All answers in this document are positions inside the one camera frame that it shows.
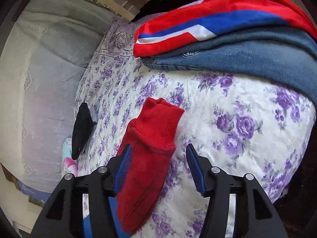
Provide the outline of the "red and blue spider pants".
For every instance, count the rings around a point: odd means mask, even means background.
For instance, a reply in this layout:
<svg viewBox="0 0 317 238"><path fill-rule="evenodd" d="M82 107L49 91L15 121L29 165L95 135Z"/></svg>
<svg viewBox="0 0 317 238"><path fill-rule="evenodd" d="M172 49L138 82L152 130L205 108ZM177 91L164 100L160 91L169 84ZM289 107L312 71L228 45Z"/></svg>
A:
<svg viewBox="0 0 317 238"><path fill-rule="evenodd" d="M177 148L174 139L184 110L163 98L148 97L140 114L118 131L98 125L89 151L90 166L107 163L112 156L132 147L132 161L122 190L116 196L115 213L127 235L135 234L151 216L164 187L171 158Z"/></svg>

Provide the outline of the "teal pink floral folded blanket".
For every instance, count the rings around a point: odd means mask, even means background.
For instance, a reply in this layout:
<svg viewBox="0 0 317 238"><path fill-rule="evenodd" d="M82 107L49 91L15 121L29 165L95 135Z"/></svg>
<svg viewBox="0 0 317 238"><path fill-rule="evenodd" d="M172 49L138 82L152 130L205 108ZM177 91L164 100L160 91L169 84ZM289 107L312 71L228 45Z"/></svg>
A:
<svg viewBox="0 0 317 238"><path fill-rule="evenodd" d="M73 174L78 176L77 162L72 159L72 138L68 137L62 146L61 175Z"/></svg>

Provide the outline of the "folded grey garment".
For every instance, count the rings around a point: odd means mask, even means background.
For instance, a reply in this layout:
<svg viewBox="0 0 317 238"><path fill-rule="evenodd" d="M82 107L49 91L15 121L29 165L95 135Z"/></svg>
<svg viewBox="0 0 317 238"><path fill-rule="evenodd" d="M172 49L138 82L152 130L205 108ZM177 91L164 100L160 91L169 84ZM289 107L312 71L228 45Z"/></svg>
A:
<svg viewBox="0 0 317 238"><path fill-rule="evenodd" d="M93 136L93 133L94 133L94 131L96 129L97 122L98 122L98 115L97 115L96 111L93 108L90 110L90 115L91 115L91 119L92 119L92 122L93 122L93 127L92 127L90 135L89 135L89 137L88 137L88 139L87 139L87 141L85 143L84 149L81 152L81 156L83 158L86 158L88 156L88 146L89 146L90 140L91 140L91 138Z"/></svg>

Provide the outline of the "purple floral bed quilt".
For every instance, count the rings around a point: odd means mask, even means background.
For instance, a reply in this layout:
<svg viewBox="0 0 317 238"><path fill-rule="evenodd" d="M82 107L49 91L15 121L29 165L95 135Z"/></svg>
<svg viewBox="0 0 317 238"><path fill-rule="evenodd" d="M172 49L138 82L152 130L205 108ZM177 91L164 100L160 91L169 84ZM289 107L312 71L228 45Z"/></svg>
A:
<svg viewBox="0 0 317 238"><path fill-rule="evenodd" d="M190 143L231 175L252 173L277 200L304 156L315 121L313 103L253 77L148 69L133 56L138 27L114 19L78 86L76 106L87 103L97 122L88 156L78 162L79 173L106 165L145 100L163 98L185 112L159 200L136 237L199 236L208 201L196 191L185 159Z"/></svg>

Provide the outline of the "folded black garment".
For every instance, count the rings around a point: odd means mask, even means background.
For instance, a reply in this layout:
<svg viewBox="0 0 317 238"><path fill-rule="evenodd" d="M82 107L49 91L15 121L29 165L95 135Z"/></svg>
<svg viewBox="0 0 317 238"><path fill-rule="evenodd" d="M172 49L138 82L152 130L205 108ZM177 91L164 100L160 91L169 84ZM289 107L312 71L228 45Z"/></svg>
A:
<svg viewBox="0 0 317 238"><path fill-rule="evenodd" d="M83 102L78 110L72 133L72 159L77 160L90 135L93 122L87 103Z"/></svg>

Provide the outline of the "folded blue denim jeans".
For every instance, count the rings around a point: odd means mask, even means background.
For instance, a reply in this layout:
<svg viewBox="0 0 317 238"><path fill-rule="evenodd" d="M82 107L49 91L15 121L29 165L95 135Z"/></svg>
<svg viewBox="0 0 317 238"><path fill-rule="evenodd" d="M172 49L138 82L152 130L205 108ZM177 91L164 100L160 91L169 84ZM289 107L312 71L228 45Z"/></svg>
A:
<svg viewBox="0 0 317 238"><path fill-rule="evenodd" d="M260 77L301 92L316 103L316 42L299 29L248 29L142 60L149 69L210 70Z"/></svg>

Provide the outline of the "lavender lace sofa cover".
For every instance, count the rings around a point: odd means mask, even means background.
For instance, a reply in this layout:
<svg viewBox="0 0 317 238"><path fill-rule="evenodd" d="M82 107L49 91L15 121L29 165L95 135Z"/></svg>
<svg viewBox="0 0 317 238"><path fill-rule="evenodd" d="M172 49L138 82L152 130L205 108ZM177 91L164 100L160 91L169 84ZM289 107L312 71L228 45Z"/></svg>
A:
<svg viewBox="0 0 317 238"><path fill-rule="evenodd" d="M1 163L52 192L79 82L113 13L84 0L31 0L1 53Z"/></svg>

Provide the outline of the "red white blue striped garment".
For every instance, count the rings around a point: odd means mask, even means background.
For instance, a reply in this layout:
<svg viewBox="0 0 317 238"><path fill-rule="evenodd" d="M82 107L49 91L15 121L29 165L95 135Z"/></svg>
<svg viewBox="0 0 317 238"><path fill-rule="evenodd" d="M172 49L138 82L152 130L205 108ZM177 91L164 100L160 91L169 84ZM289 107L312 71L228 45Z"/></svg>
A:
<svg viewBox="0 0 317 238"><path fill-rule="evenodd" d="M229 32L272 25L316 38L310 18L289 0L198 0L141 25L134 34L133 55L151 57Z"/></svg>

